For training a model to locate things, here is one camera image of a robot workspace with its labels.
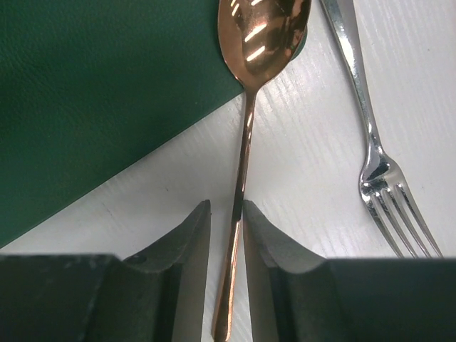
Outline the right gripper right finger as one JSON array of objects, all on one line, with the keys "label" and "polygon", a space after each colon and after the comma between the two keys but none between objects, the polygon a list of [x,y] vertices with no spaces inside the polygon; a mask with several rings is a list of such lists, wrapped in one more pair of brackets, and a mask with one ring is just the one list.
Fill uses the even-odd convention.
[{"label": "right gripper right finger", "polygon": [[255,341],[453,341],[454,259],[326,259],[244,202]]}]

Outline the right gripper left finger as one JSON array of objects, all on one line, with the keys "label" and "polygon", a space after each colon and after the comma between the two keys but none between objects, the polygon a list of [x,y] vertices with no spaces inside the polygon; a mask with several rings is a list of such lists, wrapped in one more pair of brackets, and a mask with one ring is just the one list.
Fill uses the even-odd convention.
[{"label": "right gripper left finger", "polygon": [[1,256],[3,341],[199,341],[211,204],[150,246],[111,254]]}]

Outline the silver fork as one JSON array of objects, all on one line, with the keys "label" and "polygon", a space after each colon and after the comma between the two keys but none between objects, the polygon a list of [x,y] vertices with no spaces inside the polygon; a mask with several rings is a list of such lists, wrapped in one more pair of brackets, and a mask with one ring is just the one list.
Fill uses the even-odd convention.
[{"label": "silver fork", "polygon": [[386,216],[412,257],[418,258],[419,254],[405,235],[404,228],[409,231],[425,257],[432,257],[427,247],[430,245],[436,256],[442,258],[443,254],[418,209],[403,171],[385,153],[381,144],[368,91],[354,2],[325,0],[321,5],[351,78],[351,85],[364,124],[366,158],[358,186],[361,199],[381,234],[398,257],[404,257],[404,254],[382,216]]}]

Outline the green placemat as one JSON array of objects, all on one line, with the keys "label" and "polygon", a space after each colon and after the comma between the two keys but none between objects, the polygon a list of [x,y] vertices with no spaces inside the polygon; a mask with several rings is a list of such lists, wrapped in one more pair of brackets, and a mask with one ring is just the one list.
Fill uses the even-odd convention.
[{"label": "green placemat", "polygon": [[1,3],[1,244],[242,91],[216,1]]}]

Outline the copper spoon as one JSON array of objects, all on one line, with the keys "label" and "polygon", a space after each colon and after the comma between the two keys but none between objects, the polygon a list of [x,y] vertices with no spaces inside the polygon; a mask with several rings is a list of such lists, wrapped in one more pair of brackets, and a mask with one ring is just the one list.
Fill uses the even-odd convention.
[{"label": "copper spoon", "polygon": [[228,341],[232,330],[237,249],[257,93],[294,57],[306,35],[310,10],[311,2],[302,0],[219,3],[219,46],[228,69],[245,91],[245,113],[227,253],[213,315],[214,341]]}]

